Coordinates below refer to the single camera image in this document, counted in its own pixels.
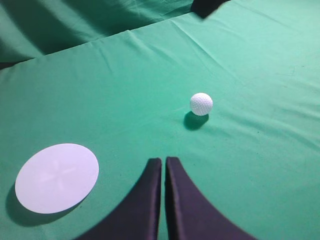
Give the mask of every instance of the black object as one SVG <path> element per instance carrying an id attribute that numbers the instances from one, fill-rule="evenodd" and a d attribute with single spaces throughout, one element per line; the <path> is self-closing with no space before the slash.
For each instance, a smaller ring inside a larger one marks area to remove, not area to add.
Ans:
<path id="1" fill-rule="evenodd" d="M 165 167 L 165 214 L 170 240 L 255 239 L 208 202 L 179 158 L 167 157 Z"/>
<path id="2" fill-rule="evenodd" d="M 220 7 L 221 4 L 228 0 L 194 0 L 191 5 L 191 12 L 205 19 L 213 11 Z"/>
<path id="3" fill-rule="evenodd" d="M 161 159 L 150 159 L 129 194 L 77 240 L 156 240 L 161 200 Z"/>
<path id="4" fill-rule="evenodd" d="M 76 240 L 156 240 L 161 165 L 159 158 L 149 159 L 124 200 Z M 170 240 L 255 240 L 208 202 L 177 157 L 166 159 L 165 213 Z"/>

